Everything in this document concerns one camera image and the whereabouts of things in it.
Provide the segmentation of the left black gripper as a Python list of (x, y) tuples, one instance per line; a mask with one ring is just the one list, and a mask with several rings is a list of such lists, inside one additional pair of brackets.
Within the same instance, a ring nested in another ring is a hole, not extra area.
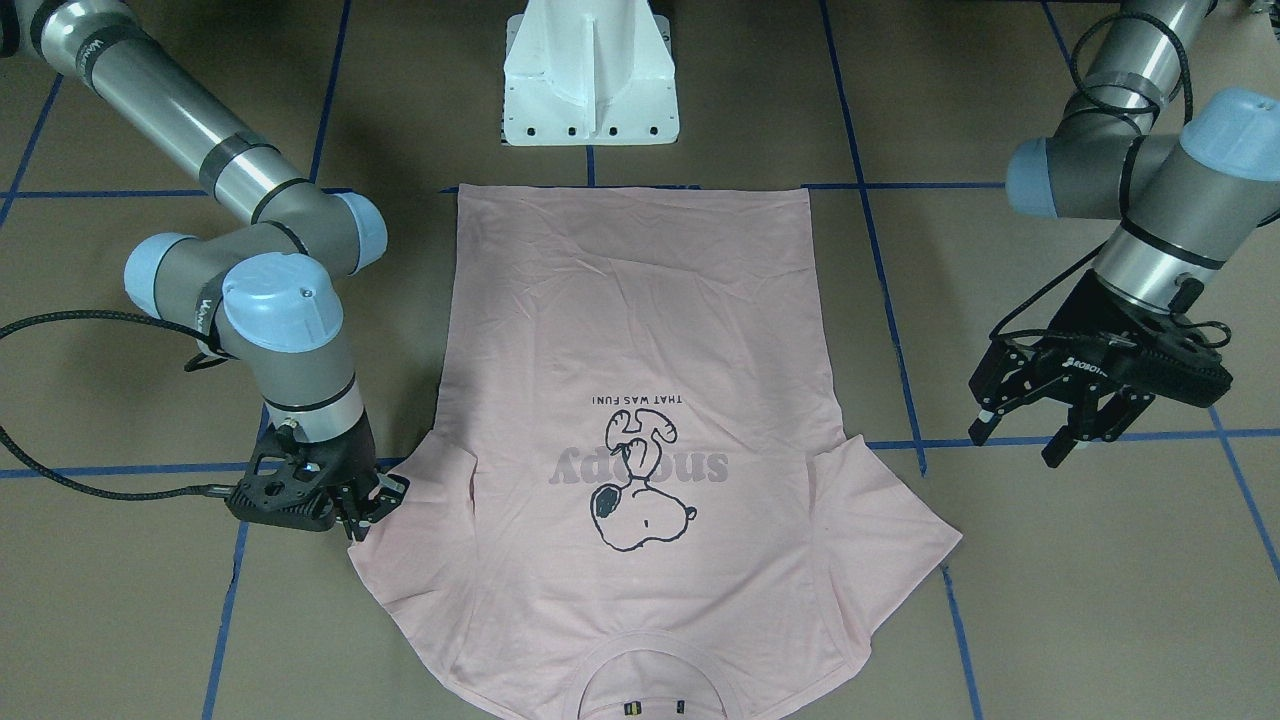
[(1048, 468), (1059, 468), (1078, 445), (1120, 438), (1155, 401), (1153, 393), (1132, 383), (1137, 316), (1185, 316), (1181, 313), (1132, 304), (1088, 270), (1047, 325), (1009, 329), (1016, 316), (1070, 274), (1055, 277), (992, 328), (991, 346), (968, 382), (979, 405), (968, 429), (974, 446), (983, 446), (1014, 410), (1051, 398), (1068, 406), (1068, 419), (1041, 457)]

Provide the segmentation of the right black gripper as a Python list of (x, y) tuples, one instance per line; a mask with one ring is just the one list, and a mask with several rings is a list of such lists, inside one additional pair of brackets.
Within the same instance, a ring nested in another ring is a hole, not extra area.
[(362, 542), (371, 527), (398, 509), (410, 479), (378, 473), (369, 418), (362, 415), (346, 433), (317, 443), (301, 445), (303, 460), (319, 465), (314, 479), (317, 496), (311, 511), (315, 527), (340, 521), (349, 541)]

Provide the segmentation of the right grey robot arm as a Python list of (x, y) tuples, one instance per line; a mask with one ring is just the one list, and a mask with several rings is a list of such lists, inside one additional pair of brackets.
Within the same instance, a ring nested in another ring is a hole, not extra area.
[(19, 53), (82, 81), (242, 222), (201, 240), (155, 234), (128, 256), (125, 292), (137, 313), (63, 311), (26, 318), (4, 336), (77, 318), (129, 322), (193, 338), (187, 372), (242, 361), (268, 425), (243, 477), (118, 492), (72, 480), (4, 447), (67, 488), (115, 501), (219, 498), (242, 521), (362, 541), (397, 510), (410, 483), (379, 470), (334, 279), (387, 251), (385, 222), (355, 192), (326, 193), (280, 150), (184, 70), (123, 1), (5, 1), (3, 55)]

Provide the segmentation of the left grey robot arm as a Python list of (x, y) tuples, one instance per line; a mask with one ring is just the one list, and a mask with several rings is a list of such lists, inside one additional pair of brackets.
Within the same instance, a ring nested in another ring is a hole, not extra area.
[(1277, 219), (1277, 101), (1230, 87), (1194, 106), (1187, 47), (1211, 1), (1124, 1), (1091, 27), (1103, 40), (1050, 137), (1012, 155), (1020, 213), (1116, 222), (1071, 266), (1079, 281), (1042, 329), (998, 322), (968, 383), (984, 445), (1043, 398), (1068, 418), (1044, 446), (1059, 466), (1112, 442), (1158, 397), (1208, 407), (1231, 387), (1221, 343), (1188, 311), (1258, 227)]

